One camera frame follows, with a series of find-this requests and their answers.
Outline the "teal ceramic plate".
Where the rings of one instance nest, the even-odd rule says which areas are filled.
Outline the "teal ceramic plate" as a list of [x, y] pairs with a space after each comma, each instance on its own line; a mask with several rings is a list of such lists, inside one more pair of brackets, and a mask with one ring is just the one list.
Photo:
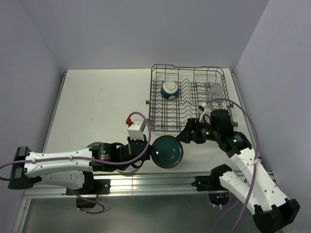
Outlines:
[[174, 168], [183, 159], [183, 146], [171, 135], [160, 136], [153, 142], [152, 147], [151, 159], [160, 168]]

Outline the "teal white ceramic bowl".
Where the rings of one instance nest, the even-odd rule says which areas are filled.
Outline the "teal white ceramic bowl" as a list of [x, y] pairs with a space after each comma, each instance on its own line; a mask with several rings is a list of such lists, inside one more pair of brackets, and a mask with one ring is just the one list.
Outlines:
[[163, 83], [160, 93], [164, 99], [173, 100], [179, 95], [179, 86], [175, 81], [166, 81]]

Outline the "clear glass tumbler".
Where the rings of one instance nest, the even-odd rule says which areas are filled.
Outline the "clear glass tumbler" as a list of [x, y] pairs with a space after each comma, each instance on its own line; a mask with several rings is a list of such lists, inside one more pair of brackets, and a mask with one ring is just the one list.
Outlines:
[[223, 92], [224, 87], [219, 84], [219, 83], [214, 83], [211, 85], [207, 92], [207, 96], [210, 99], [217, 99], [222, 97], [222, 92]]

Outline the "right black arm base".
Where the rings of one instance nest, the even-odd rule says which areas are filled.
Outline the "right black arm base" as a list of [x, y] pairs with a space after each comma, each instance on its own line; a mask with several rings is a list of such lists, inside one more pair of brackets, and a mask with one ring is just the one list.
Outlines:
[[207, 192], [211, 205], [222, 208], [231, 205], [229, 190], [220, 185], [220, 181], [214, 175], [196, 176], [191, 183], [197, 192]]

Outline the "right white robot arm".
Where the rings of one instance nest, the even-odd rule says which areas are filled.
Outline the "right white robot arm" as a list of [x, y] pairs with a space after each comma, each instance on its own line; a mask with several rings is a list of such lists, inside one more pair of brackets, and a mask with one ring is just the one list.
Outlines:
[[252, 213], [253, 221], [262, 233], [275, 233], [293, 223], [300, 205], [278, 188], [255, 157], [256, 152], [247, 137], [234, 130], [227, 110], [212, 111], [209, 123], [189, 118], [176, 138], [187, 144], [203, 144], [207, 140], [216, 142], [250, 182], [247, 185], [228, 165], [223, 164], [211, 170], [206, 182], [197, 177], [194, 186], [224, 188], [231, 192]]

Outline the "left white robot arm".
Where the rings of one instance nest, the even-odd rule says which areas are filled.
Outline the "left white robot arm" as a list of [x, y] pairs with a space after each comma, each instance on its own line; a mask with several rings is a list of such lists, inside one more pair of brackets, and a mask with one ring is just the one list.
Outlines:
[[122, 143], [99, 143], [83, 150], [39, 153], [27, 146], [15, 153], [8, 188], [24, 190], [36, 183], [62, 186], [89, 194], [94, 190], [94, 172], [139, 168], [149, 160], [153, 147], [147, 139]]

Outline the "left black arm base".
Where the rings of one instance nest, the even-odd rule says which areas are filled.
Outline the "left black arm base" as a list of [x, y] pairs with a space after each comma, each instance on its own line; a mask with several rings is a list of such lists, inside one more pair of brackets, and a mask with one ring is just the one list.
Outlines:
[[99, 197], [110, 193], [110, 181], [110, 179], [94, 180], [88, 188], [79, 190], [67, 188], [65, 194], [76, 198], [76, 207], [83, 214], [101, 214], [105, 211], [105, 206], [99, 201]]

